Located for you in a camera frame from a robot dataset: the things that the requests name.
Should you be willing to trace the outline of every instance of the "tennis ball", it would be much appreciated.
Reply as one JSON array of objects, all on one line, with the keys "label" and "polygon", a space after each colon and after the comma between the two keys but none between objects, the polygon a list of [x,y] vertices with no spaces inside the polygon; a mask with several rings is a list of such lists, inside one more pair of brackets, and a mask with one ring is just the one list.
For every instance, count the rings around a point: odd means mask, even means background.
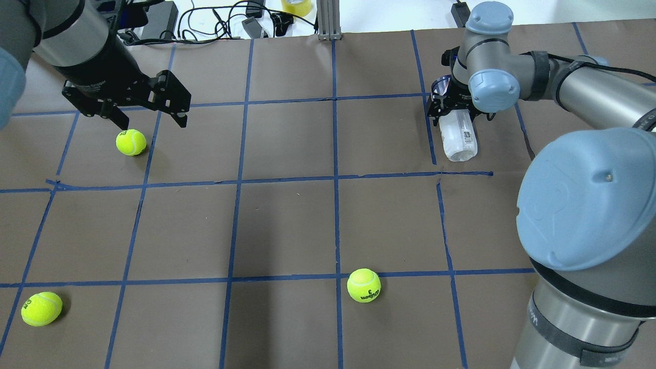
[{"label": "tennis ball", "polygon": [[20,310],[23,321],[30,326],[40,327],[52,323],[62,312],[62,299],[52,292],[32,295]]},{"label": "tennis ball", "polygon": [[136,129],[128,129],[116,136],[116,148],[128,156],[139,155],[146,148],[146,138]]},{"label": "tennis ball", "polygon": [[358,269],[348,277],[346,289],[357,302],[368,303],[380,293],[380,278],[369,269]]}]

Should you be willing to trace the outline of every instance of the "yellow tape roll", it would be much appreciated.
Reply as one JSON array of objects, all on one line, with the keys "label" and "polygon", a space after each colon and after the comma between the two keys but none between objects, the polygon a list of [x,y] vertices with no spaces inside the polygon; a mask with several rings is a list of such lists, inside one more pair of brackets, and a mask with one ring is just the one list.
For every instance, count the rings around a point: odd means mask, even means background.
[{"label": "yellow tape roll", "polygon": [[310,0],[280,0],[283,3],[283,12],[295,14],[297,16],[306,16],[312,10]]}]

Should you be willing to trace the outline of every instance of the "white bottle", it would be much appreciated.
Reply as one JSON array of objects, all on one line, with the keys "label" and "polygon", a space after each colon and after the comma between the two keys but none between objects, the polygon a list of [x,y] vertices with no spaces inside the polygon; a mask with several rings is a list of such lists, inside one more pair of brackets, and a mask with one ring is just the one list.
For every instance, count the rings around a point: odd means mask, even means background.
[{"label": "white bottle", "polygon": [[440,131],[444,154],[452,162],[466,162],[478,153],[469,110],[454,110],[440,117]]}]

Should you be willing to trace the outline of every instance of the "robotic arm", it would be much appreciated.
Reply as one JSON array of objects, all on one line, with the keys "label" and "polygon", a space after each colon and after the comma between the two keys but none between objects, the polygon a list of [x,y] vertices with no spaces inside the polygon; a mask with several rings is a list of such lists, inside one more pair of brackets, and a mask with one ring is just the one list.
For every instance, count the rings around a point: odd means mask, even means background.
[{"label": "robotic arm", "polygon": [[115,3],[107,19],[94,0],[3,0],[0,129],[23,93],[33,50],[66,77],[62,94],[86,116],[98,114],[125,130],[129,118],[119,107],[141,105],[186,126],[191,94],[171,71],[154,78],[140,71],[116,37],[124,1]]},{"label": "robotic arm", "polygon": [[428,116],[436,125],[454,110],[474,119],[549,98],[602,129],[558,138],[525,174],[517,228],[540,280],[511,369],[615,366],[656,318],[656,93],[601,58],[512,55],[512,18],[502,3],[472,10]]}]

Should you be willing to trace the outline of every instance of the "white floor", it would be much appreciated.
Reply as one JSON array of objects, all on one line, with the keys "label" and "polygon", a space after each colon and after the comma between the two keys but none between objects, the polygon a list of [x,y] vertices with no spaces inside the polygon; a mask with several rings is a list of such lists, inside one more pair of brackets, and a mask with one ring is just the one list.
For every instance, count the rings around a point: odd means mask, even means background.
[{"label": "white floor", "polygon": [[[180,14],[192,7],[192,0],[175,1]],[[270,9],[281,10],[281,1],[266,0]],[[236,0],[194,0],[197,7],[233,5]],[[314,22],[316,0],[311,0],[312,12],[305,18]],[[473,9],[483,0],[469,0]],[[656,0],[501,0],[514,12],[514,24],[547,24],[565,22],[593,22],[600,20],[656,18]],[[451,5],[455,0],[340,0],[342,32],[385,32],[455,28]],[[219,11],[227,17],[227,11]],[[243,18],[232,22],[234,36],[248,38],[241,29]],[[271,30],[268,17],[260,19],[265,29]],[[190,24],[212,32],[216,18],[210,10],[195,11]],[[287,35],[311,35],[311,26],[297,21]]]}]

